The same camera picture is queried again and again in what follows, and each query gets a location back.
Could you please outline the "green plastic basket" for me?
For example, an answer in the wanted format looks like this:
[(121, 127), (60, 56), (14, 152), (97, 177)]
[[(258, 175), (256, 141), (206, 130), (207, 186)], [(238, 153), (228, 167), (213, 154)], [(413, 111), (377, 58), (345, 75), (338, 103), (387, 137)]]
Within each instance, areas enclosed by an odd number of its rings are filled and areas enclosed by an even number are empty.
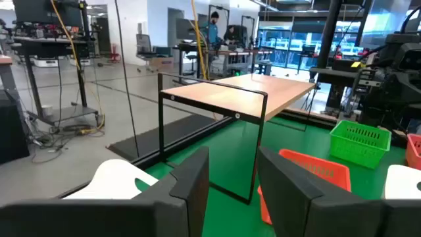
[(390, 131), (348, 120), (340, 121), (330, 137), (332, 156), (369, 169), (378, 166), (391, 145)]

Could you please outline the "black table edge rail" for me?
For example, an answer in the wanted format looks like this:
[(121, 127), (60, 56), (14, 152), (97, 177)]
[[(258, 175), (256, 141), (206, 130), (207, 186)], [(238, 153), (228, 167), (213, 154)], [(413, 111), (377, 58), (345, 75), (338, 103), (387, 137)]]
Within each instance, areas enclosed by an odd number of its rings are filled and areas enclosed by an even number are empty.
[[(314, 126), (324, 129), (331, 130), (337, 123), (337, 119), (325, 115), (319, 115), (316, 113), (306, 113), (304, 111), (285, 109), (281, 113), (276, 115), (278, 118), (294, 121), (305, 126)], [(220, 121), (214, 121), (211, 125), (208, 125), (185, 138), (173, 142), (169, 145), (164, 145), (164, 158), (168, 158), (171, 155), (193, 145), (197, 142), (204, 141), (210, 138), (214, 133), (226, 132), (229, 128), (233, 128), (235, 125), (248, 126), (248, 122), (242, 120), (236, 120), (232, 117), (225, 117)], [(153, 165), (161, 162), (160, 150), (156, 151), (146, 157), (136, 160), (135, 162), (129, 162), (132, 165), (140, 168), (147, 169)]]

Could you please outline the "orange plastic basket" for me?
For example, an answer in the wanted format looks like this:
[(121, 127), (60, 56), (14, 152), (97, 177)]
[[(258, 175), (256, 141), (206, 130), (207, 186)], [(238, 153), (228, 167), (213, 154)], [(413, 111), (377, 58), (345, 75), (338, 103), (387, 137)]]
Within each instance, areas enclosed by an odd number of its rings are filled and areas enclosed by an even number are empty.
[(409, 167), (421, 170), (421, 135), (407, 135), (406, 160)]
[(266, 211), (262, 219), (291, 233), (302, 234), (310, 226), (322, 228), (334, 223), (337, 207), (317, 204), (328, 196), (324, 185), (351, 191), (346, 166), (289, 149), (276, 153), (259, 148), (257, 168), (261, 205)]

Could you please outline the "person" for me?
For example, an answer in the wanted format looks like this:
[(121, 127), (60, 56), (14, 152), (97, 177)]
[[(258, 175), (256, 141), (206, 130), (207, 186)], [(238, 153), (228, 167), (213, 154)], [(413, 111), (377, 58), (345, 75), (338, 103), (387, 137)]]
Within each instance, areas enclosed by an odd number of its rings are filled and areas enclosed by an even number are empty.
[(210, 16), (209, 21), (203, 23), (200, 27), (207, 43), (215, 50), (219, 50), (222, 44), (222, 38), (218, 36), (218, 20), (219, 14), (214, 11)]
[(227, 44), (236, 44), (237, 43), (237, 36), (235, 34), (235, 26), (229, 26), (224, 34), (224, 41)]

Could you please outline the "long workbench desk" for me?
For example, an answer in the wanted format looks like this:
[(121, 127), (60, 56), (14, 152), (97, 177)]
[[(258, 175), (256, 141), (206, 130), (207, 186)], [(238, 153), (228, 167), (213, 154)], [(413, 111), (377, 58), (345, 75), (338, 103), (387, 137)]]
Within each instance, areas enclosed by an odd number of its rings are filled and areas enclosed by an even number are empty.
[(196, 75), (196, 78), (200, 78), (200, 76), (203, 75), (204, 72), (206, 72), (207, 70), (205, 69), (204, 71), (202, 70), (202, 68), (204, 66), (207, 66), (208, 63), (204, 62), (203, 64), (201, 64), (201, 59), (207, 60), (209, 58), (209, 55), (223, 55), (225, 57), (229, 57), (229, 56), (251, 56), (252, 60), (251, 60), (251, 73), (254, 73), (255, 71), (255, 65), (257, 63), (257, 56), (258, 55), (270, 55), (273, 53), (272, 50), (261, 50), (261, 49), (244, 49), (242, 52), (238, 52), (238, 51), (227, 51), (227, 50), (214, 50), (214, 49), (208, 49), (205, 46), (201, 46), (200, 48), (198, 48), (197, 45), (193, 45), (190, 43), (181, 43), (178, 44), (174, 47), (172, 47), (172, 49), (176, 49), (180, 52), (179, 54), (179, 60), (180, 60), (180, 64), (178, 67), (179, 70), (179, 77), (182, 75), (183, 73), (183, 52), (189, 53), (189, 52), (196, 52), (197, 53), (197, 58), (196, 58), (196, 66), (197, 66), (197, 70), (196, 72), (193, 73), (193, 75)]

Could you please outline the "wooden shelf with black frame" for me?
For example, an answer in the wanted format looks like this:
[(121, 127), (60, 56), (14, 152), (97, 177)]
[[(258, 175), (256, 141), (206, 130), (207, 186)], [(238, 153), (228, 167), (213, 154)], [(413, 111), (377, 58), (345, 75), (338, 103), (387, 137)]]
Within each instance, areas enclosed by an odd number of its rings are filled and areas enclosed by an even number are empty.
[(316, 89), (315, 83), (246, 74), (219, 80), (200, 80), (177, 88), (164, 89), (164, 77), (157, 76), (159, 117), (159, 158), (167, 161), (178, 145), (164, 144), (165, 99), (242, 120), (259, 127), (256, 147), (260, 147), (265, 122), (280, 114), (293, 102)]

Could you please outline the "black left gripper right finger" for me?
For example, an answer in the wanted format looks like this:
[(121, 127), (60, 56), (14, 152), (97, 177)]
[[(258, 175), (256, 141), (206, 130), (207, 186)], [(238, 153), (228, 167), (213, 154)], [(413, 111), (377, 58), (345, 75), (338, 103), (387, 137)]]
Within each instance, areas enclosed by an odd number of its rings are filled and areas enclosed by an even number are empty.
[(421, 237), (421, 200), (361, 198), (264, 147), (257, 168), (276, 237)]

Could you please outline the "cardboard box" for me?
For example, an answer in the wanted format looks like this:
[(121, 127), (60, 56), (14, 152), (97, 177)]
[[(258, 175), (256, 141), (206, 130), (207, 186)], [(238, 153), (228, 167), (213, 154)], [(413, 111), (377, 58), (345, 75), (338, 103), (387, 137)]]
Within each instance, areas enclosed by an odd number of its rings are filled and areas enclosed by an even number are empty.
[(169, 71), (174, 68), (173, 57), (154, 57), (151, 59), (149, 66), (155, 71)]

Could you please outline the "black equipment cart stand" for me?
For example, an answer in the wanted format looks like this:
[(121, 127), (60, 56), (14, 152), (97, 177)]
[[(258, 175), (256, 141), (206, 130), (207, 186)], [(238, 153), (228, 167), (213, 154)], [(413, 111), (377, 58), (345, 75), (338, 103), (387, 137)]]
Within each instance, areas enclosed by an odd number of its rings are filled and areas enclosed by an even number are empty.
[(52, 112), (48, 115), (45, 111), (43, 111), (36, 77), (34, 76), (32, 64), (30, 61), (31, 56), (47, 57), (57, 60), (61, 56), (67, 56), (72, 52), (76, 52), (74, 59), (78, 63), (80, 61), (81, 55), (88, 55), (86, 41), (76, 40), (71, 42), (67, 39), (60, 38), (34, 39), (23, 36), (15, 36), (14, 41), (20, 45), (19, 50), (24, 57), (26, 71), (28, 73), (28, 79), (32, 89), (32, 96), (36, 106), (36, 111), (29, 113), (31, 118), (40, 120), (51, 126), (55, 126), (64, 120), (82, 117), (84, 115), (93, 114), (96, 117), (99, 116), (98, 110), (89, 108), (87, 106), (86, 89), (83, 75), (84, 71), (80, 66), (76, 68), (80, 102), (72, 103), (69, 107), (63, 107), (60, 105), (58, 109), (53, 109)]

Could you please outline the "grey office chair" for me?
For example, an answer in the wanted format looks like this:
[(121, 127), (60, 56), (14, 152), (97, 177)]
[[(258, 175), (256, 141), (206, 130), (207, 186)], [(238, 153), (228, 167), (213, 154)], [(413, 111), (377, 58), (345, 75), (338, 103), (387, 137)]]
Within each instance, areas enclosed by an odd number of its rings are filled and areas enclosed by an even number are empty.
[(146, 71), (154, 72), (155, 69), (151, 67), (150, 62), (157, 54), (153, 51), (150, 37), (146, 34), (137, 34), (136, 46), (136, 57), (146, 62)]

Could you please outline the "white plastic basket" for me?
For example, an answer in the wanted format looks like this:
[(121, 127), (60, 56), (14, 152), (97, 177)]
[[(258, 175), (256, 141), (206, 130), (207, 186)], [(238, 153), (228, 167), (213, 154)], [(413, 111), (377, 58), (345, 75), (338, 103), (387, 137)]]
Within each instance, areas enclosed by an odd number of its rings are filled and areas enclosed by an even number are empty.
[(91, 182), (64, 199), (133, 199), (141, 193), (136, 179), (152, 186), (159, 180), (128, 161), (110, 159), (101, 163)]
[(421, 171), (403, 165), (390, 165), (382, 197), (384, 199), (421, 199)]

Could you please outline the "black computer monitor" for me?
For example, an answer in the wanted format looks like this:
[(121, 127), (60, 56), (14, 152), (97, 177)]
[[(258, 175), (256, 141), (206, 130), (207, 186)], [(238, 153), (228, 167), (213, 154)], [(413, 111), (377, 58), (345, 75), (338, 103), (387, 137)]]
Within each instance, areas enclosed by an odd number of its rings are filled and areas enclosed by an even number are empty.
[(12, 0), (17, 22), (60, 24), (57, 9), (65, 26), (82, 27), (78, 0)]

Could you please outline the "black box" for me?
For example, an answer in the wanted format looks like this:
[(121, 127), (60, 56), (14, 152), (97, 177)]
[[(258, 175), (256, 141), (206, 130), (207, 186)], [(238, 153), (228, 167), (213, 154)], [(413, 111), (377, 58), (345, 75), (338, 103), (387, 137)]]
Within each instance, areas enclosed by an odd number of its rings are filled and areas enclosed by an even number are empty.
[(0, 90), (0, 165), (30, 155), (16, 100)]

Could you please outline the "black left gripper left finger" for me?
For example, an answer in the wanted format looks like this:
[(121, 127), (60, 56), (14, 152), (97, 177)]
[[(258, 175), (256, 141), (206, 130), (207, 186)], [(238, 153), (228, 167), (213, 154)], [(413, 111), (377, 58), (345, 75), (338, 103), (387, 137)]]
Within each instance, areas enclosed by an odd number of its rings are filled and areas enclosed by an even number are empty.
[(133, 199), (35, 199), (0, 207), (0, 237), (201, 237), (209, 149), (200, 147)]

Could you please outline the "black side table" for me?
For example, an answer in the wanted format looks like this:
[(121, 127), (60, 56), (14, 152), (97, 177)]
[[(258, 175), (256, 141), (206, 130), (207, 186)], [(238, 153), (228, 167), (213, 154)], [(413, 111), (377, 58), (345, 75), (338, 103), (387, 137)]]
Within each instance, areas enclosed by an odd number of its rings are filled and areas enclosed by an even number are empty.
[(357, 77), (356, 72), (346, 72), (341, 70), (333, 70), (330, 68), (312, 67), (309, 71), (317, 73), (318, 82), (336, 86), (352, 87), (354, 79)]

